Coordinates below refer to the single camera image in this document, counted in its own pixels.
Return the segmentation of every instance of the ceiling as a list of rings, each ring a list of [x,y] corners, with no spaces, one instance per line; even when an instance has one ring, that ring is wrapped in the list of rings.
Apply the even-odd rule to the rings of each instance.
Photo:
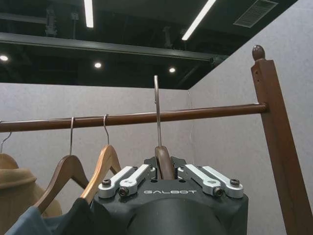
[[[278,4],[248,28],[233,23],[255,0],[217,0],[191,37],[182,41],[206,0],[93,0],[94,28],[86,28],[83,0],[2,0],[0,54],[9,60],[0,61],[0,82],[152,88],[157,74],[161,88],[189,89],[296,2],[273,1]],[[51,16],[53,27],[46,33]],[[29,17],[41,23],[30,23]],[[35,36],[36,43],[32,38],[23,42],[19,34]],[[55,37],[54,44],[43,43],[45,37]],[[73,39],[78,46],[69,46]],[[79,46],[91,42],[134,47],[130,53]],[[162,48],[164,53],[134,53],[142,48]],[[191,52],[202,59],[180,56]],[[95,62],[102,67],[96,69]]]

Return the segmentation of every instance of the wooden rod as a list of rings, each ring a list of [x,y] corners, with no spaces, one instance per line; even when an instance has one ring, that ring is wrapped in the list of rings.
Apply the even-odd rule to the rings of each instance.
[[[203,109],[185,109],[161,112],[161,121],[178,121],[201,118],[217,118],[236,115],[259,114],[267,111],[266,103],[247,104]],[[138,113],[108,115],[107,126],[128,125],[156,122],[156,113]],[[70,128],[71,118],[29,120],[29,121],[3,121],[0,123],[0,132],[39,131]],[[103,117],[76,117],[74,128],[103,126]]]

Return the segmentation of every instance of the clothing rack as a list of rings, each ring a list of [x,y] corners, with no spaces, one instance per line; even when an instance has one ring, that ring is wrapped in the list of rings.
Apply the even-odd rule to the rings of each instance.
[[[255,61],[251,68],[257,104],[186,109],[161,112],[161,121],[217,118],[261,114],[268,152],[272,164],[280,206],[288,235],[312,235],[313,216],[292,132],[272,60],[265,59],[264,49],[252,50]],[[103,117],[76,117],[74,128],[103,126]],[[156,122],[156,113],[108,115],[106,125],[127,125]],[[3,121],[0,132],[38,131],[70,128],[71,118]]]

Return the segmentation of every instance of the ceiling light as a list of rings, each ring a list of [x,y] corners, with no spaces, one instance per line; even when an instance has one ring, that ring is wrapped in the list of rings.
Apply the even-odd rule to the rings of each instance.
[[[206,13],[210,10],[210,8],[213,6],[216,0],[208,0],[207,3],[202,8],[201,12],[198,14],[198,16],[195,18],[195,20],[190,25],[189,29],[186,31],[185,35],[182,37],[182,40],[186,41],[190,37],[190,35],[193,33],[193,31],[196,29],[198,24],[202,21],[202,19],[205,17]]]
[[[93,28],[92,0],[84,0],[86,25]]]
[[[176,69],[173,68],[173,67],[171,67],[171,68],[169,69],[169,72],[171,72],[171,73],[174,73],[175,71],[176,71]]]
[[[9,58],[6,55],[0,55],[0,60],[7,61]]]
[[[99,62],[94,63],[94,66],[95,66],[95,68],[99,69],[99,68],[101,68],[101,63],[99,63]]]

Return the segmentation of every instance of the gray wall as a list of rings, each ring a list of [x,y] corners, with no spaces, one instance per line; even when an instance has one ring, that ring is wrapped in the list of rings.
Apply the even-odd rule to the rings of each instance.
[[[155,112],[154,90],[136,88],[79,87],[0,84],[0,120],[28,120],[71,116],[102,116]],[[161,110],[190,108],[187,91],[160,90]],[[192,121],[162,124],[163,144],[170,154],[193,162],[190,142]],[[121,166],[141,165],[154,155],[157,125],[109,126],[110,143]],[[46,188],[58,161],[69,151],[69,130],[16,132],[4,144],[3,152],[15,158],[20,167],[31,169],[37,183]],[[0,133],[0,140],[6,137]],[[101,148],[106,143],[104,128],[73,131],[73,154],[91,178]],[[69,182],[57,199],[66,212],[82,190]]]
[[[257,102],[253,45],[274,59],[308,195],[313,205],[313,1],[299,0],[191,88],[193,107]],[[286,234],[258,115],[194,122],[195,163],[241,180],[249,197],[248,234]]]

